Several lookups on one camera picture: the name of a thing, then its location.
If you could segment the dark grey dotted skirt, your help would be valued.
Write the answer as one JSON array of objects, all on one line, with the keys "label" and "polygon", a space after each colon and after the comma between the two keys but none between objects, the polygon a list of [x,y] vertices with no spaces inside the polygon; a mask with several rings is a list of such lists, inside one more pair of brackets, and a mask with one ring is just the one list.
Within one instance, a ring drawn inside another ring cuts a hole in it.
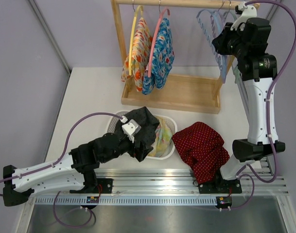
[{"label": "dark grey dotted skirt", "polygon": [[144,150],[148,153],[153,150],[153,144],[156,139],[156,129],[159,126],[159,120],[148,110],[147,107],[131,110],[124,115],[128,120],[133,119],[141,129],[135,135],[135,142],[140,142]]}]

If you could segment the pastel floral skirt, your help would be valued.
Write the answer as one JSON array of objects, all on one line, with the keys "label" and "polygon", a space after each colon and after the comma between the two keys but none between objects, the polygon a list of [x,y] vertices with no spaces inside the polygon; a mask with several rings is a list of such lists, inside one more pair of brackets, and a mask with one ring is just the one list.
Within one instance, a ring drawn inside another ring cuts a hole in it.
[{"label": "pastel floral skirt", "polygon": [[159,120],[159,125],[155,130],[156,138],[152,144],[153,150],[148,154],[150,156],[160,156],[162,155],[170,141],[172,140],[172,132],[166,125],[166,122],[162,118],[157,118]]}]

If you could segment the light blue hanger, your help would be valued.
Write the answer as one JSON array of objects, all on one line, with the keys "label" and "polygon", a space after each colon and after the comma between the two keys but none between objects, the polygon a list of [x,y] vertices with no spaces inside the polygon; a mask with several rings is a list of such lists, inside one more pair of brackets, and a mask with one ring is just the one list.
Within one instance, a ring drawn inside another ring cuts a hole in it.
[{"label": "light blue hanger", "polygon": [[215,48],[214,48],[214,46],[212,44],[212,41],[213,41],[214,38],[210,37],[212,35],[212,30],[210,28],[208,28],[204,24],[204,21],[203,21],[204,12],[209,13],[209,16],[210,16],[209,9],[202,9],[202,10],[200,10],[198,12],[198,14],[196,16],[196,19],[197,19],[197,21],[199,23],[200,28],[202,29],[202,31],[204,33],[204,36],[205,36],[206,40],[209,43],[209,46],[211,47],[212,54],[214,55],[215,60],[217,62],[219,70],[220,70],[220,76],[221,76],[221,79],[222,79],[222,83],[225,83],[226,82],[226,76],[227,76],[227,60],[226,60],[227,55],[220,55],[220,54],[218,54],[216,52],[216,50],[215,50]]}]

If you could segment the lilac hanger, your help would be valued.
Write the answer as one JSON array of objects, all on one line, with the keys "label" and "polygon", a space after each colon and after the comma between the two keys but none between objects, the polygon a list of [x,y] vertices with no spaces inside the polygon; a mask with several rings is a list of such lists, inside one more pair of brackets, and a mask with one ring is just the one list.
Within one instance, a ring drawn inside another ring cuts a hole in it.
[{"label": "lilac hanger", "polygon": [[211,30],[212,30],[212,35],[210,36],[211,38],[215,38],[217,36],[217,34],[219,34],[222,31],[222,29],[226,23],[226,18],[231,10],[231,1],[229,0],[228,2],[229,2],[228,9],[226,11],[224,11],[223,13],[221,13],[220,10],[224,6],[225,1],[222,1],[222,5],[217,11],[216,10],[209,10]]}]

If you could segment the red polka dot skirt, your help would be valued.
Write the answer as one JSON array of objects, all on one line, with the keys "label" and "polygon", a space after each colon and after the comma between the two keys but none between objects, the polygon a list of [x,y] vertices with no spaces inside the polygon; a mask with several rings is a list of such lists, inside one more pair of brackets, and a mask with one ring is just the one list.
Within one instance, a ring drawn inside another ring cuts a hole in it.
[{"label": "red polka dot skirt", "polygon": [[230,158],[223,138],[203,122],[178,131],[172,136],[172,141],[199,184],[213,181],[216,172]]}]

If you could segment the pink hanger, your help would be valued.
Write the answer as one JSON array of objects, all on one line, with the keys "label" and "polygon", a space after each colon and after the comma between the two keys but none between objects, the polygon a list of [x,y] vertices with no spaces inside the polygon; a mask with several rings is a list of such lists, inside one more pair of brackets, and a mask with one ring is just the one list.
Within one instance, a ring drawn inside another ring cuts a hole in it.
[{"label": "pink hanger", "polygon": [[168,7],[166,7],[162,12],[160,11],[160,4],[161,4],[161,1],[159,1],[159,4],[158,4],[159,18],[158,18],[158,21],[157,21],[157,24],[156,24],[156,28],[155,28],[155,31],[154,31],[153,40],[152,40],[152,44],[151,44],[150,57],[149,57],[149,62],[148,62],[148,78],[151,77],[153,53],[154,53],[154,48],[155,48],[157,34],[158,34],[160,24],[161,24],[161,22],[162,22],[162,20],[164,18],[164,14],[166,12],[167,12],[168,16],[170,15],[170,9]]}]

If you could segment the mint green hanger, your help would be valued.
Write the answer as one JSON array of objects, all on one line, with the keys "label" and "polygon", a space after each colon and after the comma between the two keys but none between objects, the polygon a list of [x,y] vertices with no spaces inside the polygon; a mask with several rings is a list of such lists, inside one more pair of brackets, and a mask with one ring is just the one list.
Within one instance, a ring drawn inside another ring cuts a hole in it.
[{"label": "mint green hanger", "polygon": [[[235,15],[235,13],[233,11],[230,11],[230,10],[225,11],[222,14],[222,17],[223,17],[223,25],[225,25],[227,22],[229,22],[229,20],[227,20],[227,17],[228,17],[229,14],[232,15],[232,18],[233,18],[234,21],[237,19],[236,15]],[[233,72],[233,75],[235,77],[235,81],[234,82],[235,82],[235,84],[238,84],[241,73],[238,70],[238,62],[237,62],[237,59],[234,56],[227,55],[226,56],[226,60],[227,60],[227,64],[228,65],[231,65],[232,72]]]}]

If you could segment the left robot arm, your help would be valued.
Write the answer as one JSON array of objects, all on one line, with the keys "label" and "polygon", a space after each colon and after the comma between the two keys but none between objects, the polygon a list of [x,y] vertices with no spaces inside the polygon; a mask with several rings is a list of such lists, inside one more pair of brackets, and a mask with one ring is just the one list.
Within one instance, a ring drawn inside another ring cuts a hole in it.
[{"label": "left robot arm", "polygon": [[3,168],[3,202],[7,207],[23,204],[30,197],[55,191],[94,193],[98,181],[95,169],[127,153],[143,161],[153,150],[156,135],[138,133],[133,139],[126,135],[106,133],[102,137],[72,149],[61,160],[26,168],[8,165]]}]

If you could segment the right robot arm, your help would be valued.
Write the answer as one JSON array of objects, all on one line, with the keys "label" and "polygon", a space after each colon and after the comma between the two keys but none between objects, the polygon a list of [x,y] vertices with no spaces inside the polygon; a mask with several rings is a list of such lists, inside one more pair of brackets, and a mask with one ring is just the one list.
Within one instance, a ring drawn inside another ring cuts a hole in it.
[{"label": "right robot arm", "polygon": [[238,179],[242,170],[255,161],[285,150],[274,126],[274,89],[271,85],[277,76],[277,60],[266,53],[271,32],[269,21],[252,17],[235,29],[234,25],[226,23],[212,44],[218,54],[233,55],[238,61],[248,101],[249,130],[246,139],[233,141],[233,155],[221,166],[220,176],[213,180],[217,192],[225,192],[230,181]]}]

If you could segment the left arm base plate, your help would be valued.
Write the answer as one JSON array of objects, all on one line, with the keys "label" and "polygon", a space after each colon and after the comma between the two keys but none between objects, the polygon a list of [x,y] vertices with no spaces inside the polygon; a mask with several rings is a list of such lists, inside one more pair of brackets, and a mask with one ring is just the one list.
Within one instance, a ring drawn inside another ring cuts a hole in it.
[{"label": "left arm base plate", "polygon": [[71,194],[111,194],[113,179],[96,178],[91,181],[84,181],[83,188],[79,190],[70,190]]}]

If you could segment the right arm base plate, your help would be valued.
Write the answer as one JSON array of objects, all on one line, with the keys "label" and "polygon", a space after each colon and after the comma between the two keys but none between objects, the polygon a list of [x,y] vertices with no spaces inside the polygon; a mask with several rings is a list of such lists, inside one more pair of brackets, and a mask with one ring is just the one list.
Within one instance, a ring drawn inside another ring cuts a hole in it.
[{"label": "right arm base plate", "polygon": [[211,182],[199,184],[196,180],[193,185],[200,194],[241,194],[242,188],[239,180],[214,179]]}]

